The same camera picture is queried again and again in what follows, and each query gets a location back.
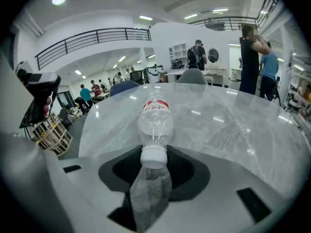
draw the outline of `gray chair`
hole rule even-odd
[[[194,68],[186,70],[176,83],[207,84],[202,71]]]
[[[68,129],[70,125],[72,126],[72,122],[68,118],[68,113],[64,108],[60,110],[59,117],[61,118],[61,122],[64,124],[66,129]]]

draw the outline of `black backpack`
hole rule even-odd
[[[200,56],[199,56],[199,46],[193,46],[187,52],[188,65],[197,65],[197,68],[200,66]]]

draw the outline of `floor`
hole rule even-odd
[[[231,89],[239,90],[240,88],[239,81],[231,81],[229,80],[228,86]],[[257,82],[257,89],[256,89],[256,96],[259,97],[259,90],[260,82]],[[85,116],[82,116],[78,119],[76,119],[72,126],[69,128],[69,134],[72,136],[72,142],[70,145],[70,148],[68,149],[67,153],[63,154],[59,157],[60,160],[66,160],[66,159],[72,159],[72,158],[78,158],[79,157],[79,147],[80,147],[80,140],[82,135],[82,130],[84,123],[86,121],[87,114]]]

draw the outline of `column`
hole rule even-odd
[[[147,60],[146,60],[146,54],[145,49],[143,47],[140,47],[140,59],[141,59],[141,67],[142,69],[145,69],[148,67]]]
[[[279,95],[281,104],[283,105],[285,102],[285,99],[287,97],[288,88],[291,84],[292,79],[292,64],[293,64],[293,41],[292,38],[287,30],[287,28],[282,25],[280,27],[281,29],[281,35],[282,35],[282,41],[283,41],[283,63],[279,63],[279,68],[284,68],[285,70],[282,72],[281,75],[281,84],[279,89]]]

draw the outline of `wooden crate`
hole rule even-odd
[[[46,121],[34,126],[32,132],[37,138],[37,144],[57,156],[66,153],[72,141],[71,135],[54,113]]]

